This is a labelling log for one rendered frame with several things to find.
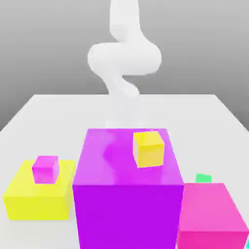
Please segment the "small green cube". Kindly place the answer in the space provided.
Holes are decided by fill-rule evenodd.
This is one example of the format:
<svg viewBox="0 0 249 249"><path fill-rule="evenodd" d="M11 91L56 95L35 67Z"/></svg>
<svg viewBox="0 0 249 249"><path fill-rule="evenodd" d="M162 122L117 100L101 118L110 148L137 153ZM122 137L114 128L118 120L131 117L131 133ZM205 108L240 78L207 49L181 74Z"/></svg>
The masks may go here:
<svg viewBox="0 0 249 249"><path fill-rule="evenodd" d="M195 183L212 183L212 176L207 174L196 174Z"/></svg>

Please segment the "large purple box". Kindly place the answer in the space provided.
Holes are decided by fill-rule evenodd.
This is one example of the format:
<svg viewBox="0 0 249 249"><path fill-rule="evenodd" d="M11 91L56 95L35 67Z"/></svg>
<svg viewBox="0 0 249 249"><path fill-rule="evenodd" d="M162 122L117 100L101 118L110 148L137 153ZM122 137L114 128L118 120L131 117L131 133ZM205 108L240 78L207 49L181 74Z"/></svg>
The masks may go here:
<svg viewBox="0 0 249 249"><path fill-rule="evenodd" d="M164 163L138 168L136 129L87 130L73 181L80 249L175 249L184 183L166 129Z"/></svg>

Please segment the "large pink box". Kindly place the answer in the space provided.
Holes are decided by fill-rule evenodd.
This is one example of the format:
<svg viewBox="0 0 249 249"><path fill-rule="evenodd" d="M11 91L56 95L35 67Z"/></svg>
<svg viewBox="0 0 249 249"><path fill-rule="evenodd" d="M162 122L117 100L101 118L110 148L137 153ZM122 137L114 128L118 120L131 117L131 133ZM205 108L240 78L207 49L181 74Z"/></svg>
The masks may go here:
<svg viewBox="0 0 249 249"><path fill-rule="evenodd" d="M244 249L248 235L249 229L225 184L185 184L178 249Z"/></svg>

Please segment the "small yellow cube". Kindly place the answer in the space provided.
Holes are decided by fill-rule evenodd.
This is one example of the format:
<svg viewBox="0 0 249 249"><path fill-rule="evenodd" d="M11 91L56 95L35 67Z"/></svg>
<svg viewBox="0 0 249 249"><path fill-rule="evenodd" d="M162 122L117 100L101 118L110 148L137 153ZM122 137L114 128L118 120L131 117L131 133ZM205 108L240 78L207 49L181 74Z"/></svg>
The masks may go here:
<svg viewBox="0 0 249 249"><path fill-rule="evenodd" d="M138 168L162 166L165 143L158 131L133 133L133 157Z"/></svg>

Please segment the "large yellow box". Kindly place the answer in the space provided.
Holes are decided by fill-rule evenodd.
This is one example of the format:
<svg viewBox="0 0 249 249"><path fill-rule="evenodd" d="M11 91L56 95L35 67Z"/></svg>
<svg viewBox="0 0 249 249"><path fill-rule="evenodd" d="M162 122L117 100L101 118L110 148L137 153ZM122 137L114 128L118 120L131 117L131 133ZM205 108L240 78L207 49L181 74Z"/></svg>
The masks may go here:
<svg viewBox="0 0 249 249"><path fill-rule="evenodd" d="M32 166L25 160L3 194L10 220L67 220L73 202L74 160L60 160L55 184L36 184Z"/></svg>

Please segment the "small magenta cube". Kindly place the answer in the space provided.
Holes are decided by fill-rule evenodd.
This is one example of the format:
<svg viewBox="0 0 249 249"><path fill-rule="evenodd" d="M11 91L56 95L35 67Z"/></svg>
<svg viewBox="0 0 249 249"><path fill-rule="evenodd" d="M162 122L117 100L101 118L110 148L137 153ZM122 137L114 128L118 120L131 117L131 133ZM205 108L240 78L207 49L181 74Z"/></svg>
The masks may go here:
<svg viewBox="0 0 249 249"><path fill-rule="evenodd" d="M59 171L58 156L38 156L32 166L36 184L55 184Z"/></svg>

